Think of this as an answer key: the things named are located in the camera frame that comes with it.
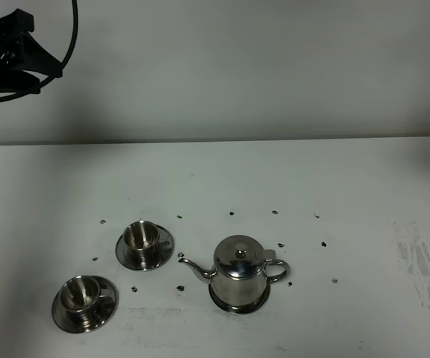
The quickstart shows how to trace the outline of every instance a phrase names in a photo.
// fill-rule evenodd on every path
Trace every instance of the white wall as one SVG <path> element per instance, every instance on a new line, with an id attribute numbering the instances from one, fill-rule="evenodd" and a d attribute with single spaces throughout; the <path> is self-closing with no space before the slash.
<path id="1" fill-rule="evenodd" d="M 0 142 L 430 134 L 430 0 L 79 0 L 64 77 Z M 62 59 L 70 0 L 0 0 Z"/>

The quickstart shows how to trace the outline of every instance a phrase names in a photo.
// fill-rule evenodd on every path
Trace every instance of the black cable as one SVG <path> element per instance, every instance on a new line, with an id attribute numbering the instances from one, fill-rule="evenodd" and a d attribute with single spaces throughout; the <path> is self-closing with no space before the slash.
<path id="1" fill-rule="evenodd" d="M 64 56 L 62 67 L 63 69 L 66 67 L 67 63 L 71 59 L 72 53 L 74 52 L 75 42 L 78 39 L 78 29 L 79 29 L 79 12 L 78 12 L 78 3 L 77 0 L 72 0 L 72 36 L 71 36 L 71 43 L 69 44 L 69 47 L 67 49 L 66 56 Z M 32 94 L 33 92 L 39 91 L 43 87 L 47 86 L 54 80 L 54 77 L 47 77 L 44 81 L 36 84 L 35 86 L 32 86 L 28 89 L 25 89 L 24 91 L 14 93 L 13 95 L 5 95 L 3 97 L 0 97 L 0 103 L 6 102 L 6 101 L 12 101 L 14 99 L 18 99 L 21 97 L 24 97 L 25 95 Z"/>

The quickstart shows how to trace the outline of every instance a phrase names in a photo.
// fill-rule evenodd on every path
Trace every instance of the white table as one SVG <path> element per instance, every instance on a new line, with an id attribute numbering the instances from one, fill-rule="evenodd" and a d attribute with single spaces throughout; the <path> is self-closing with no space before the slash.
<path id="1" fill-rule="evenodd" d="M 114 254 L 140 218 L 176 240 L 151 272 Z M 177 262 L 233 234 L 293 268 L 250 315 Z M 71 335 L 50 311 L 79 274 L 119 307 Z M 430 357 L 430 138 L 0 147 L 0 357 Z"/>

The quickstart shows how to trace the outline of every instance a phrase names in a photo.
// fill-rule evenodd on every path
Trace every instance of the teapot spout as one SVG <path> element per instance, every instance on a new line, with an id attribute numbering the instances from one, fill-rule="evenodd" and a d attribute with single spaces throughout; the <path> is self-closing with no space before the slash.
<path id="1" fill-rule="evenodd" d="M 189 266 L 192 269 L 195 276 L 197 276 L 201 282 L 210 283 L 212 281 L 212 278 L 215 276 L 215 273 L 216 273 L 215 270 L 211 270 L 211 271 L 204 270 L 196 263 L 193 263 L 192 261 L 187 260 L 185 258 L 180 259 L 179 262 Z"/>

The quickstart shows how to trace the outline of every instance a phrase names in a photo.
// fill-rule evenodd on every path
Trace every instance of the teapot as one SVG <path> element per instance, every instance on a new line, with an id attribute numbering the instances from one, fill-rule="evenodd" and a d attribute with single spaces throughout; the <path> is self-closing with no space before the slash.
<path id="1" fill-rule="evenodd" d="M 227 237 L 218 244 L 211 270 L 186 258 L 179 262 L 191 267 L 201 281 L 209 284 L 208 291 L 218 307 L 233 313 L 250 313 L 260 308 L 268 299 L 269 285 L 290 273 L 290 266 L 276 259 L 274 250 L 264 250 L 258 241 L 243 235 Z M 267 266 L 281 266 L 284 271 L 267 276 Z"/>

